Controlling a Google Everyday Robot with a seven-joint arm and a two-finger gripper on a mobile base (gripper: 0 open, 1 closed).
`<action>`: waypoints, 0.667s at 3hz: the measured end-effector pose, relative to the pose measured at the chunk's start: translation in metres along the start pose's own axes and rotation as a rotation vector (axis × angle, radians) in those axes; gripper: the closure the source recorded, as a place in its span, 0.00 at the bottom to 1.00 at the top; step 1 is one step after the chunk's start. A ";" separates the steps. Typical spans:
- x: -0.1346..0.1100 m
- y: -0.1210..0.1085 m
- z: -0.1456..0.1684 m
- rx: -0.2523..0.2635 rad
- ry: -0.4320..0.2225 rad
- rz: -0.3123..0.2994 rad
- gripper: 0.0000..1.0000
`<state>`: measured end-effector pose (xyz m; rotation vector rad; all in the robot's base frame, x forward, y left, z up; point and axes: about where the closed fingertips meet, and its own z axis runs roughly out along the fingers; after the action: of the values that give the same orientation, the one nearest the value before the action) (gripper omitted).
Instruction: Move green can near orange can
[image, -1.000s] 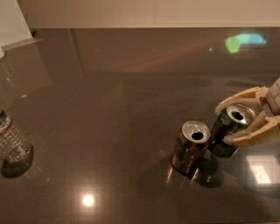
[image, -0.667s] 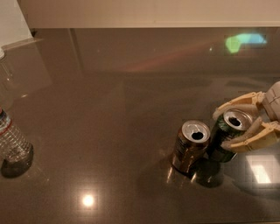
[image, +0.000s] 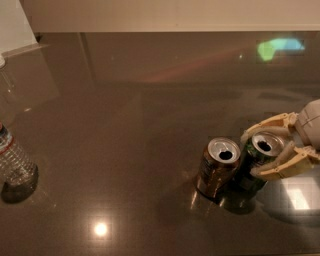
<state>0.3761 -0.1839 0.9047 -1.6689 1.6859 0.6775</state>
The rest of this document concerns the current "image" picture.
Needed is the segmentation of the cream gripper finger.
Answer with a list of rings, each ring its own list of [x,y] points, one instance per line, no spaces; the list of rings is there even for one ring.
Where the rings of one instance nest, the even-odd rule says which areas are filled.
[[[254,134],[258,132],[270,132],[280,136],[289,136],[297,121],[298,114],[295,112],[282,113],[263,120],[246,129],[240,142],[245,144]]]
[[[264,181],[274,181],[302,174],[319,163],[319,151],[312,146],[299,148],[290,141],[275,160],[252,168],[250,174]]]

